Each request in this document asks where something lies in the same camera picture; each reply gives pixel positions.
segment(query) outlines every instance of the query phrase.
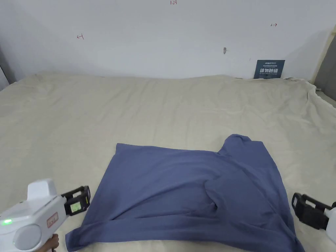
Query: hand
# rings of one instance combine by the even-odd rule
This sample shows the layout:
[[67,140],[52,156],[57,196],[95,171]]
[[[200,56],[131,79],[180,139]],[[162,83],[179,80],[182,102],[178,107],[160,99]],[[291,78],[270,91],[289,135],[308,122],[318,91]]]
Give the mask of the hand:
[[59,238],[57,234],[53,234],[52,237],[36,252],[48,252],[50,249],[55,249],[59,246]]

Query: mattress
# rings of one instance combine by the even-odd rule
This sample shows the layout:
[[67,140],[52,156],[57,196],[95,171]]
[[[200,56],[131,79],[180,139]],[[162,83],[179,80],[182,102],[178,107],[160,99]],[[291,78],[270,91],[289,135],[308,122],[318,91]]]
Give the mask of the mattress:
[[[30,182],[94,195],[116,143],[218,151],[231,134],[263,141],[288,199],[336,200],[336,109],[295,79],[211,76],[181,80],[41,73],[0,92],[0,212],[24,200]],[[68,218],[64,236],[84,214]],[[307,252],[335,251],[324,231],[294,217]],[[84,251],[239,251],[212,242],[134,241]]]

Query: small sign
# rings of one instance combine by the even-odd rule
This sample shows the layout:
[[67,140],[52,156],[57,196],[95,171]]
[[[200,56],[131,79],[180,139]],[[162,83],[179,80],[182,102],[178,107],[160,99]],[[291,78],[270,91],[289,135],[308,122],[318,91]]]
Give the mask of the small sign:
[[281,78],[284,65],[284,60],[258,60],[254,79]]
[[48,220],[47,220],[47,226],[50,228],[52,225],[55,224],[55,222],[58,221],[58,213],[54,213]]

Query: white wall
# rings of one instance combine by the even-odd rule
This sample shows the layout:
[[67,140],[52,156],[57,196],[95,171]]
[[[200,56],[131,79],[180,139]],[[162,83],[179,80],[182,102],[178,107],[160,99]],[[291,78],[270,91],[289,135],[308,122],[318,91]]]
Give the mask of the white wall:
[[252,78],[258,59],[285,59],[282,77],[309,80],[335,10],[335,0],[2,0],[0,60],[18,80],[43,70]]

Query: small display screen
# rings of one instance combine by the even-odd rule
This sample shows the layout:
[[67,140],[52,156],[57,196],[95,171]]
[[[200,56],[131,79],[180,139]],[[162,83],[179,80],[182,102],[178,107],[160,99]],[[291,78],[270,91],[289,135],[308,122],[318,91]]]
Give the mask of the small display screen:
[[77,211],[81,210],[81,209],[82,209],[82,206],[81,206],[81,203],[80,203],[80,202],[77,202],[77,203],[75,203],[75,204],[72,204],[72,205],[70,206],[70,208],[71,208],[71,212],[74,213],[74,212],[77,212]]

